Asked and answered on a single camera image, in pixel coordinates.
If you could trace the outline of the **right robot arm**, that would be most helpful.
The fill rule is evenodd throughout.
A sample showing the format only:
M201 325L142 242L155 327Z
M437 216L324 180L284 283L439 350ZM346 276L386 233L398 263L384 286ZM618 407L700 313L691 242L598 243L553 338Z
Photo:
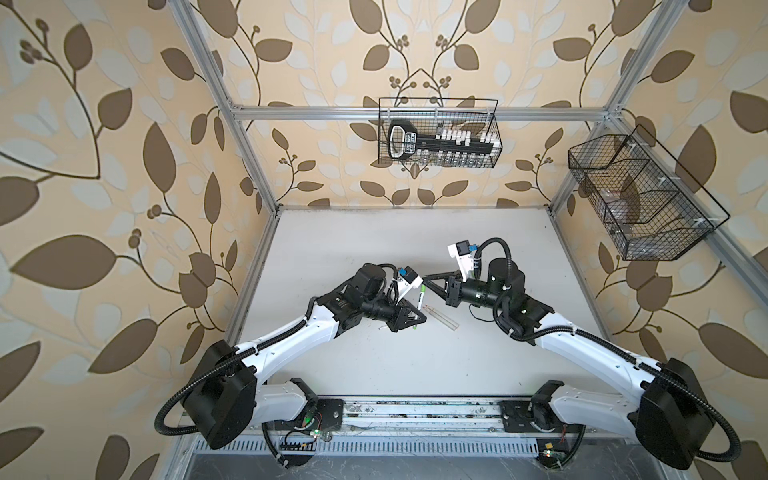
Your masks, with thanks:
M600 393L546 382L530 400L538 429L552 430L558 423L595 427L639 442L678 470L696 459L729 463L741 456L736 430L707 401L687 364L626 350L528 295L525 275L501 238L479 245L461 241L449 245L448 252L457 271L423 278L446 305L487 308L508 338L555 353L612 387L612 393Z

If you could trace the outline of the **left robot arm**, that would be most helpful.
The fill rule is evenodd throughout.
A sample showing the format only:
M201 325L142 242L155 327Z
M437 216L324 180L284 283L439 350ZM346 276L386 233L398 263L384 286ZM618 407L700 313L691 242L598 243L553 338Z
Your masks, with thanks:
M169 437L199 434L210 448L220 449L254 422L312 422L314 391L301 379L275 384L272 377L364 318L384 322L393 333L425 322L406 298L422 283L410 267L366 263L330 292L311 298L305 313L283 327L236 346L214 343L187 384L160 408L155 431Z

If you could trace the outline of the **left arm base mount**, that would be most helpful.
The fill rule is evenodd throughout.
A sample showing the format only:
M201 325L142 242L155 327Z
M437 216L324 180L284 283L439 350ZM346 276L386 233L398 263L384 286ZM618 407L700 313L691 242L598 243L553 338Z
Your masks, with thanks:
M293 420L273 420L269 429L306 432L338 431L343 422L345 402L341 398L320 398L310 401Z

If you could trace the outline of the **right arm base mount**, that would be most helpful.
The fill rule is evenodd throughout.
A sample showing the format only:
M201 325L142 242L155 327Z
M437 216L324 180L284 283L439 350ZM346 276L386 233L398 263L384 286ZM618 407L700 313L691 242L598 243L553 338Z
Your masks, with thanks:
M499 409L506 433L564 435L582 430L582 425L563 423L548 407L531 405L528 399L503 400Z

